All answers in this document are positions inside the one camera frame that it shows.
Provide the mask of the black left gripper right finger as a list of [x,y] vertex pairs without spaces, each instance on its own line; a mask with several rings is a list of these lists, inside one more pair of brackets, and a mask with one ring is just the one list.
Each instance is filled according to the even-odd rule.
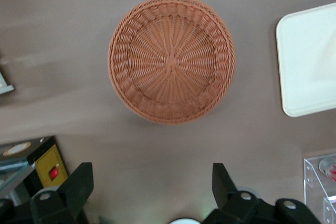
[[273,223],[273,206],[238,190],[222,163],[214,163],[212,192],[217,204],[203,223]]

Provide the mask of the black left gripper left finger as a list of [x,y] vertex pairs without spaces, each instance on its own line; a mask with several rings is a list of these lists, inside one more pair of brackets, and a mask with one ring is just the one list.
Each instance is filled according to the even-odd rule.
[[91,162],[81,163],[57,190],[43,190],[30,201],[34,223],[76,223],[94,188]]

